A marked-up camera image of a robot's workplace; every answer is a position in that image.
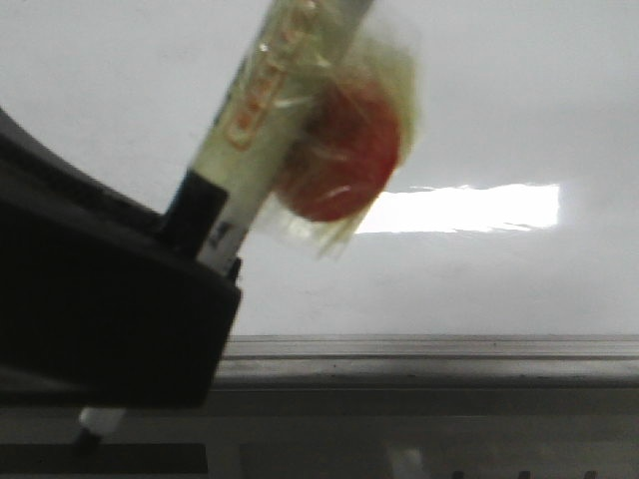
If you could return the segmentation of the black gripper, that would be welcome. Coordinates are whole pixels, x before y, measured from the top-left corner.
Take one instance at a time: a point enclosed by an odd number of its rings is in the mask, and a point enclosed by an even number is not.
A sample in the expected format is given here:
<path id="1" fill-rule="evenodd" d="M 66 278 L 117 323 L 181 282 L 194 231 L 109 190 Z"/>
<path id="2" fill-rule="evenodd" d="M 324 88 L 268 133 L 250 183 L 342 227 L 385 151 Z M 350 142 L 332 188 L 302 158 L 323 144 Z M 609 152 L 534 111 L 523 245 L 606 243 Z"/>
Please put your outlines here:
<path id="1" fill-rule="evenodd" d="M 227 193 L 187 173 L 159 215 L 1 118 L 1 401 L 191 408 L 241 292 L 197 255 Z"/>

